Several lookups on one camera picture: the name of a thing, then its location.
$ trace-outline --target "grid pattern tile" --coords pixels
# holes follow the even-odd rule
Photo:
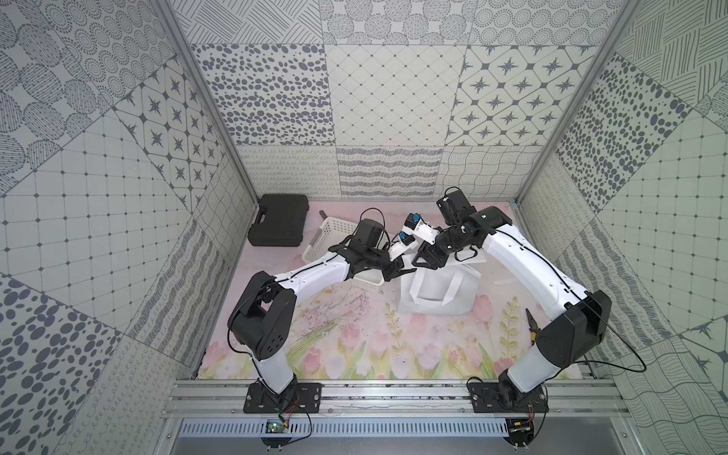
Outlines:
[[[337,146],[442,146],[464,49],[327,46]]]
[[[190,217],[113,112],[2,200],[0,266],[125,328]]]
[[[248,223],[256,210],[255,202],[227,155],[223,155],[210,187],[197,203],[192,216],[212,239],[228,266],[240,253]]]
[[[599,214],[678,331],[728,314],[727,138],[691,113]]]
[[[513,198],[540,152],[537,146],[445,147],[435,196],[457,186],[471,199]]]

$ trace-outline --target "gray patterned backdrop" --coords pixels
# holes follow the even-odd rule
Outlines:
[[[170,1],[259,194],[473,200],[519,192],[622,3]],[[342,166],[383,150],[395,188]]]
[[[143,453],[255,204],[147,0],[1,5],[0,451]]]
[[[648,364],[603,372],[653,455],[728,449],[727,28],[725,1],[643,1],[521,201]],[[610,335],[592,354],[639,366]]]

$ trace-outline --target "striped pattern panel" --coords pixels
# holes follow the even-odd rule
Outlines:
[[[431,199],[443,150],[337,147],[343,197]]]
[[[556,263],[587,289],[601,289],[610,297],[609,323],[635,349],[675,335],[665,315],[596,218],[579,233]],[[607,331],[604,341],[592,353],[597,360],[609,362],[629,354],[630,350]]]
[[[173,0],[190,43],[321,43],[316,0]]]
[[[617,51],[695,105],[728,71],[728,0],[645,1]]]
[[[700,369],[680,337],[638,350],[647,372],[600,368],[613,375],[640,436],[652,455],[724,454],[728,450],[728,405]],[[616,362],[641,367],[630,354]]]
[[[194,218],[152,285],[128,336],[190,366],[224,297],[230,267]]]

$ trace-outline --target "aluminum frame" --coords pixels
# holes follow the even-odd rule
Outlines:
[[[486,380],[497,383],[497,380]],[[244,414],[252,381],[177,381],[162,410],[165,418],[229,418]],[[312,419],[347,417],[472,416],[466,381],[321,381],[321,405]],[[626,417],[629,410],[611,379],[553,380],[546,383],[550,415]],[[525,417],[525,413],[478,414]]]

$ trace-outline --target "polka dot pattern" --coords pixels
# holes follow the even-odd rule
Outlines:
[[[333,143],[323,46],[192,48],[237,145]]]
[[[4,446],[48,454],[89,397],[121,332],[4,274],[0,289]]]
[[[690,107],[614,54],[556,154],[594,211],[625,185]]]

